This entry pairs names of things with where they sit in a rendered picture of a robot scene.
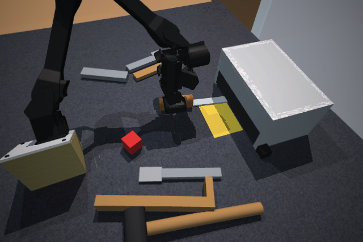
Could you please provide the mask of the red cube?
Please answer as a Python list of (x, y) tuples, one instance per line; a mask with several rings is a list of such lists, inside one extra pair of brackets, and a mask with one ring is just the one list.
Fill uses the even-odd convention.
[(131, 155), (142, 147), (142, 139), (134, 131), (131, 131), (121, 140), (123, 146), (129, 151)]

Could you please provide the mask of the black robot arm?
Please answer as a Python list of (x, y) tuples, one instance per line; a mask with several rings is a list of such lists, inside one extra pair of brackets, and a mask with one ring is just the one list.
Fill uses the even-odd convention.
[[(190, 44), (174, 23), (152, 12), (140, 0), (114, 0), (129, 15), (140, 22), (150, 37), (161, 48), (154, 53), (162, 72), (169, 76), (182, 74), (177, 89), (182, 86), (194, 90), (199, 79), (194, 67), (210, 62), (210, 53), (204, 41)], [(60, 102), (67, 96), (69, 80), (64, 80), (64, 66), (69, 46), (74, 16), (82, 0), (55, 0), (56, 9), (50, 33), (45, 65), (31, 92), (31, 101), (24, 114), (34, 131), (35, 145), (65, 137), (69, 127), (59, 110)], [(181, 50), (180, 50), (181, 49)], [(186, 66), (182, 69), (182, 62)]]

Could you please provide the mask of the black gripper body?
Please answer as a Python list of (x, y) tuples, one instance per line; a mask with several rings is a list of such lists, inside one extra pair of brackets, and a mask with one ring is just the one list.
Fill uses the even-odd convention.
[[(158, 76), (161, 75), (162, 90), (166, 91), (167, 98), (163, 100), (165, 113), (180, 113), (187, 110), (185, 98), (177, 89), (179, 79), (183, 79), (182, 72), (176, 76), (169, 76), (162, 72), (162, 64), (157, 66)], [(176, 94), (175, 94), (176, 93)]]

